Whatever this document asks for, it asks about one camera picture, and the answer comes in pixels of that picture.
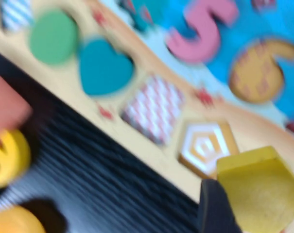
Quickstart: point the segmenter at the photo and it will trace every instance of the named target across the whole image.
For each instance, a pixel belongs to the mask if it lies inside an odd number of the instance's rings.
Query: pink and white striped square
[[[158,145],[171,138],[184,95],[172,83],[153,75],[125,106],[121,117]]]

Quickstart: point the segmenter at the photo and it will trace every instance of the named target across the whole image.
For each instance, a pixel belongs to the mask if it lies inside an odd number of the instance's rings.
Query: yellow block
[[[238,224],[251,233],[279,233],[294,220],[294,174],[273,147],[218,160]]]
[[[30,164],[30,148],[24,135],[18,131],[0,134],[0,188],[20,176]]]
[[[45,233],[45,230],[30,211],[15,206],[0,212],[0,233]]]

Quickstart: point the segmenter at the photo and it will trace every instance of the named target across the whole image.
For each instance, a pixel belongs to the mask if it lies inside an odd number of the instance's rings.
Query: teal heart block
[[[82,88],[90,96],[121,90],[131,82],[135,69],[131,58],[115,51],[102,37],[88,41],[81,48],[79,67]]]

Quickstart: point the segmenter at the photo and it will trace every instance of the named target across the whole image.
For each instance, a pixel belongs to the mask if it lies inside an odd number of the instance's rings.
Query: orange block
[[[31,112],[30,105],[0,76],[0,132],[18,128]]]

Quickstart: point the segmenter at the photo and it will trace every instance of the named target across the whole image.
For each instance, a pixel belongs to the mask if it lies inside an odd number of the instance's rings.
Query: yellow pentagon block
[[[294,174],[273,147],[217,161],[238,224],[251,233],[279,233],[294,220]]]
[[[14,206],[0,212],[0,233],[45,233],[45,230],[30,211]]]

